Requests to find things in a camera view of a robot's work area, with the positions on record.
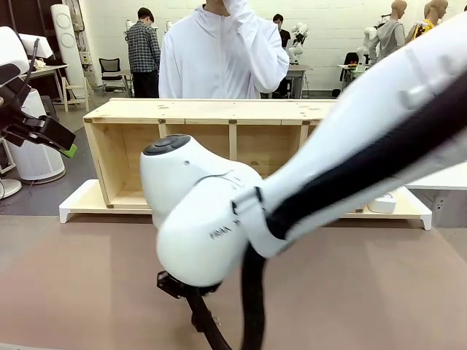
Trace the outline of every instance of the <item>white base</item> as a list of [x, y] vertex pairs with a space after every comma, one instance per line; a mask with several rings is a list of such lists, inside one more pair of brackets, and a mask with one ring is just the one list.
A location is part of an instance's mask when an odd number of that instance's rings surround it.
[[[431, 210], [405, 187], [401, 187], [394, 193], [398, 199], [398, 205], [392, 214], [373, 213], [366, 207], [362, 213], [345, 214], [341, 219], [419, 219], [423, 222], [425, 230], [431, 230], [433, 216]], [[152, 214], [150, 209], [107, 208], [98, 180], [88, 180], [82, 184], [60, 205], [59, 209], [62, 224], [67, 223], [73, 214]]]
[[0, 199], [11, 197], [12, 195], [20, 192], [21, 182], [18, 180], [0, 180], [3, 186], [0, 186]]

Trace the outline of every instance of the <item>white hooded jacket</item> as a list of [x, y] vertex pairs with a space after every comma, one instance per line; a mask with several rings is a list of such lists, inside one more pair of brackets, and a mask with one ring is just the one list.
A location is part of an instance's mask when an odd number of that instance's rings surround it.
[[161, 53], [161, 98], [259, 98], [278, 88], [289, 57], [277, 25], [239, 3], [235, 15], [199, 7], [170, 28]]

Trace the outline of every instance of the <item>wooden panel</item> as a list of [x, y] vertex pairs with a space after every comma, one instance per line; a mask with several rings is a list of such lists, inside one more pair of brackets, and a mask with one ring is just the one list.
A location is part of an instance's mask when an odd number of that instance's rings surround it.
[[121, 125], [85, 124], [102, 195], [106, 205], [123, 189], [128, 179], [129, 166]]
[[129, 176], [126, 179], [126, 189], [130, 191], [141, 191], [142, 185], [139, 175], [139, 159], [141, 152], [144, 151], [146, 147], [160, 139], [159, 125], [122, 125], [122, 129], [129, 164]]
[[167, 133], [194, 136], [209, 151], [226, 159], [230, 157], [228, 125], [167, 125]]
[[239, 125], [238, 161], [262, 177], [272, 175], [298, 150], [300, 126]]
[[301, 125], [326, 117], [336, 100], [163, 100], [113, 98], [86, 118], [93, 123]]
[[236, 134], [236, 124], [230, 124], [228, 126], [228, 142], [230, 144], [230, 160], [237, 160], [237, 134]]

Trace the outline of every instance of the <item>gray floor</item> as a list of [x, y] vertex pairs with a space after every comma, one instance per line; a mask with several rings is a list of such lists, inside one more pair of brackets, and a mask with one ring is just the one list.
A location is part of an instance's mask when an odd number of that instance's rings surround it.
[[[23, 189], [10, 198], [0, 201], [0, 214], [3, 215], [58, 215], [58, 206], [67, 199], [86, 180], [96, 179], [96, 170], [90, 155], [88, 139], [84, 128], [76, 132], [77, 154], [72, 158], [63, 158], [66, 175], [49, 184], [37, 186], [23, 185]], [[16, 170], [7, 175], [10, 179], [19, 179]]]
[[[113, 97], [124, 97], [123, 94], [96, 93], [96, 105], [101, 106]], [[87, 114], [81, 105], [70, 106], [65, 113], [63, 106], [55, 106], [58, 118], [62, 125], [73, 131], [76, 135], [75, 144], [78, 147], [72, 159], [63, 157], [66, 175], [62, 179], [49, 184], [36, 186], [23, 185], [23, 189], [16, 195], [0, 201], [0, 214], [3, 215], [30, 215], [30, 216], [56, 216], [58, 206], [67, 199], [86, 180], [96, 179], [96, 170], [90, 154], [88, 139], [83, 128], [83, 116]], [[18, 172], [14, 169], [5, 176], [7, 179], [18, 179]]]

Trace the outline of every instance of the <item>hand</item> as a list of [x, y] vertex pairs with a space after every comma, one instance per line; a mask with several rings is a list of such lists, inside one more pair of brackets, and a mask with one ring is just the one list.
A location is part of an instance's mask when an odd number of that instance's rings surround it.
[[247, 0], [222, 0], [228, 13], [232, 17], [238, 18], [246, 12], [251, 12]]

